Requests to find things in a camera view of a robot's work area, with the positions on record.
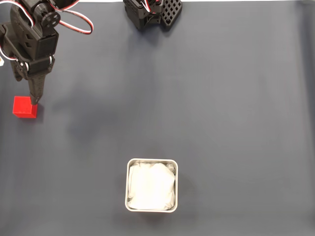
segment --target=dark gray table surface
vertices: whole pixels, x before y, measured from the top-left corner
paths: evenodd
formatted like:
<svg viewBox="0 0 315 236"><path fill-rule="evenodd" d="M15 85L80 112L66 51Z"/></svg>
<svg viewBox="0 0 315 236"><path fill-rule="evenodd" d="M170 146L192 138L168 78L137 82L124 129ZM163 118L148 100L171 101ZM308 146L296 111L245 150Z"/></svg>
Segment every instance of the dark gray table surface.
<svg viewBox="0 0 315 236"><path fill-rule="evenodd" d="M143 33L122 3L76 10L95 32L57 27L36 120L12 114L28 85L0 68L1 236L315 235L301 5L185 2ZM173 214L126 210L134 157L178 162Z"/></svg>

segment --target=red cube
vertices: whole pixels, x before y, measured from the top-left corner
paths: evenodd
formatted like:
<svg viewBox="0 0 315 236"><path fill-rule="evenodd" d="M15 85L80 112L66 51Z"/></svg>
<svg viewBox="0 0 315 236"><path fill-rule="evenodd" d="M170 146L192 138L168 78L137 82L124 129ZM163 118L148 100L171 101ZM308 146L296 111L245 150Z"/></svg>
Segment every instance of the red cube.
<svg viewBox="0 0 315 236"><path fill-rule="evenodd" d="M32 105L30 97L14 97L13 114L18 118L36 118L37 105Z"/></svg>

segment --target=square metal bowl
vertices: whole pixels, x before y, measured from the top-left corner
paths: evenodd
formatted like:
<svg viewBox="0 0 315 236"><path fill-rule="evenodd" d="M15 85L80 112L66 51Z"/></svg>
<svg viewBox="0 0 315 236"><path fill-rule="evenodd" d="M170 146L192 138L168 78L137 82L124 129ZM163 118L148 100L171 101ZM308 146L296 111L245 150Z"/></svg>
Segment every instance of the square metal bowl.
<svg viewBox="0 0 315 236"><path fill-rule="evenodd" d="M175 168L175 186L174 186L174 191L175 191L175 204L173 208L170 210L137 210L137 209L132 209L128 206L128 181L129 181L129 170L130 167L134 163L162 163L162 164L173 164ZM164 213L172 213L177 209L178 205L178 165L176 161L174 160L167 160L167 159L139 159L139 158L134 158L131 159L128 164L127 164L127 178L126 178L126 198L125 198L125 206L128 210L130 211L136 211L136 212L164 212Z"/></svg>

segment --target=white wire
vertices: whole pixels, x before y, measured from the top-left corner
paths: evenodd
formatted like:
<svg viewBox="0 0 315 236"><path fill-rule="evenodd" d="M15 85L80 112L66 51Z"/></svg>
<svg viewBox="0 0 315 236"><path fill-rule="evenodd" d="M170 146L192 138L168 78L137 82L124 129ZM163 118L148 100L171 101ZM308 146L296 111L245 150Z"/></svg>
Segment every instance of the white wire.
<svg viewBox="0 0 315 236"><path fill-rule="evenodd" d="M86 17L85 15L81 14L80 12L77 12L77 11L70 11L69 9L70 8L73 8L76 4L79 3L80 0L78 0L77 2L75 2L73 5L69 6L69 7L64 7L62 9L58 9L56 8L55 6L51 5L56 11L60 11L60 12L67 12L67 13L71 13L71 14L74 14L76 16L79 16L81 17L83 20L85 20L86 22L88 22L88 24L90 24L91 26L91 30L84 30L84 29L80 29L80 28L77 28L67 22L64 22L64 21L60 21L60 24L63 25L63 26L66 26L68 27L69 29L72 29L72 30L75 30L77 32L80 32L80 33L85 33L85 34L90 34L92 33L92 31L94 30L94 25L93 25L93 22L88 18Z"/></svg>
<svg viewBox="0 0 315 236"><path fill-rule="evenodd" d="M3 0L3 1L0 1L0 4L2 3L10 3L10 4L13 4L13 5L16 5L18 6L19 8L21 8L21 10L24 12L24 14L27 16L27 18L30 20L31 22L31 27L34 26L34 20L31 18L31 16L29 15L29 13L26 11L26 9L21 5L19 4L18 2L14 1L14 0Z"/></svg>
<svg viewBox="0 0 315 236"><path fill-rule="evenodd" d="M147 10L147 12L150 12L150 10L147 8L147 6L143 2L141 2L141 3L144 6L144 8Z"/></svg>
<svg viewBox="0 0 315 236"><path fill-rule="evenodd" d="M81 16L82 18L84 18L88 23L91 24L91 27L92 29L91 30L84 30L84 29L80 29L80 28L77 28L73 25L70 25L69 23L67 22L64 22L64 21L60 21L60 23L66 27L69 27L70 29L72 30L75 30L75 31L78 31L78 32L81 32L81 33L86 33L86 34L89 34L89 33L92 33L92 31L94 30L94 25L93 25L93 22L87 18L85 15L81 14L80 12L76 12L76 11L70 11L70 10L66 10L64 12L68 12L68 13L73 13L75 15L78 15L78 16Z"/></svg>
<svg viewBox="0 0 315 236"><path fill-rule="evenodd" d="M73 4L72 6L69 6L69 7L65 7L63 8L63 10L69 10L70 8L73 8L76 4L79 3L80 0L78 0L75 4Z"/></svg>
<svg viewBox="0 0 315 236"><path fill-rule="evenodd" d="M0 53L2 54L2 56L3 56L4 58L6 58L6 59L8 59L8 60L17 60L16 58L9 58L9 57L7 57L7 56L3 53L1 47L0 47Z"/></svg>
<svg viewBox="0 0 315 236"><path fill-rule="evenodd" d="M10 4L18 6L24 12L26 17L30 20L31 27L34 26L34 20L31 18L30 14L26 11L26 9L21 4L19 4L18 2L14 1L14 0L3 0L3 1L0 1L0 4L2 4L2 3L10 3ZM2 48L1 48L1 46L0 46L0 53L3 55L4 58L6 58L8 60L17 60L16 58L10 58L7 55L5 55L3 50L2 50Z"/></svg>
<svg viewBox="0 0 315 236"><path fill-rule="evenodd" d="M144 4L143 2L141 2L142 5L143 5L144 8L147 10L147 12L151 12L151 9L150 9L150 7L149 7L149 4L148 4L147 0L144 0L144 1L145 1L146 4Z"/></svg>

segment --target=white cloth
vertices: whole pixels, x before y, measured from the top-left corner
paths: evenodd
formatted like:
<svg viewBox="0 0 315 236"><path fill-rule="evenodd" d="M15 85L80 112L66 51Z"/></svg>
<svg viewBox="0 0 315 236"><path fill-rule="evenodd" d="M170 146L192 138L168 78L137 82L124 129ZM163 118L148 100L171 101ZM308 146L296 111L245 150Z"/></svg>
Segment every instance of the white cloth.
<svg viewBox="0 0 315 236"><path fill-rule="evenodd" d="M139 210L169 210L174 206L174 166L135 163L129 170L129 207Z"/></svg>

